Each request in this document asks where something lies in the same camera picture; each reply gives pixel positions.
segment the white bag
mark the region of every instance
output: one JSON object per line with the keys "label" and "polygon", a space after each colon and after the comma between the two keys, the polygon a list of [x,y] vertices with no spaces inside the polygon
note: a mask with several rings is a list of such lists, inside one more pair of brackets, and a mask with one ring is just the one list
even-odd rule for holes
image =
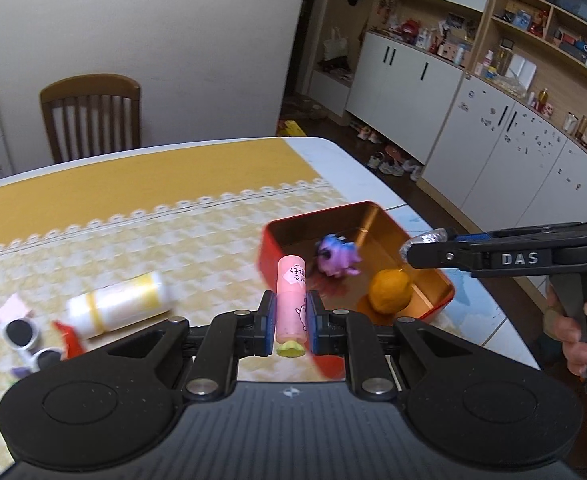
{"label": "white bag", "polygon": [[325,47],[325,61],[347,55],[347,38],[340,36],[337,27],[331,29],[331,39],[325,40],[322,44]]}

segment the pink cylinder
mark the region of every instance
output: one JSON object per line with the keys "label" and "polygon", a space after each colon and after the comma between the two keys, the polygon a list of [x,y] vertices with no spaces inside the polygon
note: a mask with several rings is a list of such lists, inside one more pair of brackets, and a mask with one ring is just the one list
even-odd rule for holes
{"label": "pink cylinder", "polygon": [[307,285],[304,260],[300,256],[283,256],[278,262],[276,285],[276,342],[307,341]]}

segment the lace trim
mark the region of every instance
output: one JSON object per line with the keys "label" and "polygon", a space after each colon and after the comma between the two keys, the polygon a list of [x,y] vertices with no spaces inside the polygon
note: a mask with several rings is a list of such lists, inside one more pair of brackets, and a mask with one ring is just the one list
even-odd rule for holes
{"label": "lace trim", "polygon": [[0,254],[9,253],[20,249],[25,249],[31,246],[36,246],[42,242],[49,242],[53,240],[63,240],[70,238],[77,234],[97,231],[105,227],[111,227],[119,224],[127,224],[131,222],[140,221],[142,219],[154,219],[164,215],[187,212],[190,210],[214,207],[225,203],[240,202],[250,198],[266,198],[269,196],[278,196],[292,191],[321,189],[323,187],[331,187],[331,185],[324,179],[315,178],[312,183],[305,180],[299,180],[295,184],[281,184],[280,187],[264,186],[259,191],[253,189],[245,189],[238,194],[222,193],[218,198],[211,196],[202,196],[197,200],[180,200],[175,205],[160,204],[154,207],[153,211],[147,212],[144,209],[136,209],[130,215],[117,214],[113,215],[106,221],[101,219],[93,219],[86,226],[72,224],[64,230],[52,229],[45,235],[32,234],[26,240],[16,238],[9,244],[0,244]]}

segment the wooden chair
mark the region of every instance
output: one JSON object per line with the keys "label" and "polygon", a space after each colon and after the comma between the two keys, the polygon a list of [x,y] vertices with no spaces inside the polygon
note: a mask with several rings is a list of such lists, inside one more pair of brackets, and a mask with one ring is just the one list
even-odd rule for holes
{"label": "wooden chair", "polygon": [[140,148],[140,85],[123,75],[62,79],[40,92],[54,163]]}

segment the table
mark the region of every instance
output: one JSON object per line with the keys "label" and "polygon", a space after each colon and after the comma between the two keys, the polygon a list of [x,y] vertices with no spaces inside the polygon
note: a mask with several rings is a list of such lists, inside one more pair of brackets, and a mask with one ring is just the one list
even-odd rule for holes
{"label": "table", "polygon": [[[192,325],[235,308],[255,309],[264,282],[255,266],[267,222],[372,200],[410,234],[430,229],[408,205],[325,139],[194,142],[103,155],[0,181],[0,306],[19,292],[43,343],[67,298],[161,270]],[[435,325],[537,367],[478,280],[447,270],[454,300]],[[145,323],[95,338],[90,348]],[[20,362],[0,339],[0,398]],[[247,358],[241,380],[322,380],[310,359]],[[0,437],[0,470],[11,459]]]}

